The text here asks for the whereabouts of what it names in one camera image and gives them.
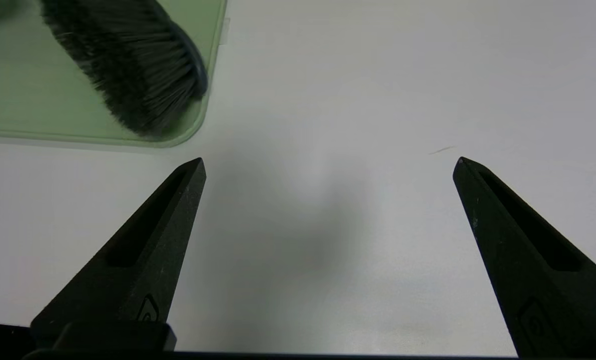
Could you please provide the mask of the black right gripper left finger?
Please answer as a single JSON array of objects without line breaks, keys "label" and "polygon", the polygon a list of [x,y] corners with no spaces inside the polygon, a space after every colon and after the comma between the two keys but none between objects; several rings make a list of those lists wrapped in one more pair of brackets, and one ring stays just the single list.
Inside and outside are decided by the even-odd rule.
[{"label": "black right gripper left finger", "polygon": [[40,349],[151,348],[167,325],[206,182],[201,158],[178,166],[33,319]]}]

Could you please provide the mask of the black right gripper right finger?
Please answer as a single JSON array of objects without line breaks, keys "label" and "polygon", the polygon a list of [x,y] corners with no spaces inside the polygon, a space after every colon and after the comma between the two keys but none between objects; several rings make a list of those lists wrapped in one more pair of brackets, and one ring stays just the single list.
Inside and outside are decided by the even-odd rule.
[{"label": "black right gripper right finger", "polygon": [[488,168],[453,182],[519,358],[596,358],[596,264]]}]

